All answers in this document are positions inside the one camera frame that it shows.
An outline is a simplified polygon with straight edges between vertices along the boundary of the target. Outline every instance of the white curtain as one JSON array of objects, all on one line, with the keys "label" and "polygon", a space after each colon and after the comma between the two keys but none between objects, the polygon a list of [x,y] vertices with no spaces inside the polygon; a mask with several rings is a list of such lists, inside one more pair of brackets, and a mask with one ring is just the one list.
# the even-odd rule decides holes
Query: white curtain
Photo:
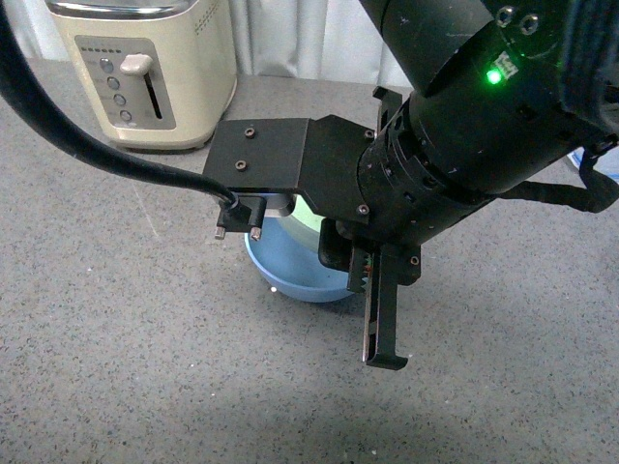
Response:
[{"label": "white curtain", "polygon": [[[5,0],[29,56],[68,60],[44,0]],[[358,0],[229,0],[240,73],[410,86]]]}]

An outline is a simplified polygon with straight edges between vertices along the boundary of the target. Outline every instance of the toaster lever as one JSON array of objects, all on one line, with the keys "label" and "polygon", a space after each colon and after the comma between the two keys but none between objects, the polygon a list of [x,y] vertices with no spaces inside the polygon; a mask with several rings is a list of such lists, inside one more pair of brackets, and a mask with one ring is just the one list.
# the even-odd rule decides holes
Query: toaster lever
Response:
[{"label": "toaster lever", "polygon": [[137,53],[127,55],[120,65],[120,71],[124,75],[146,75],[153,67],[153,58],[149,55]]}]

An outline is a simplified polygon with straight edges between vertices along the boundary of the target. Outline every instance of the green led light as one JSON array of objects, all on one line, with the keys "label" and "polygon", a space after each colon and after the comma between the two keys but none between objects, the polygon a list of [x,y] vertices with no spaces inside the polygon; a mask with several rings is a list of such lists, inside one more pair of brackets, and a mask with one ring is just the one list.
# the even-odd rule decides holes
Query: green led light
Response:
[{"label": "green led light", "polygon": [[490,70],[486,73],[487,81],[496,85],[503,80],[503,74],[499,70]]}]

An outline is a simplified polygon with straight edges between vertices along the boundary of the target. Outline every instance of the blue object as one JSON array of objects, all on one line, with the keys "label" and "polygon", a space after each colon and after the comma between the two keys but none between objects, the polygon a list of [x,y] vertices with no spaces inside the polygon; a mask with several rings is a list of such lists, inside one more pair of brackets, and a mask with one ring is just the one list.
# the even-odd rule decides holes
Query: blue object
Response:
[{"label": "blue object", "polygon": [[318,255],[292,239],[275,218],[264,219],[259,242],[246,234],[245,245],[262,276],[290,298],[327,303],[352,295],[346,290],[348,274],[325,268]]},{"label": "blue object", "polygon": [[[583,151],[582,148],[578,148],[568,155],[568,158],[576,169],[580,168]],[[596,164],[596,171],[602,172],[610,179],[619,183],[619,149],[614,148],[601,157]]]}]

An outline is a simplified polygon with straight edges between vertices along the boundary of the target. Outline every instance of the black strap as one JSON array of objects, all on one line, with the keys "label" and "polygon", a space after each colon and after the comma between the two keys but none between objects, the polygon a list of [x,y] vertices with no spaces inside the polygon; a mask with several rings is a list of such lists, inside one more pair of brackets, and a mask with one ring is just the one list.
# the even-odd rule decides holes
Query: black strap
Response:
[{"label": "black strap", "polygon": [[590,150],[585,150],[582,155],[578,173],[586,188],[524,181],[499,195],[499,198],[539,201],[569,206],[584,213],[600,213],[619,200],[619,185],[594,169],[599,158],[600,155]]}]

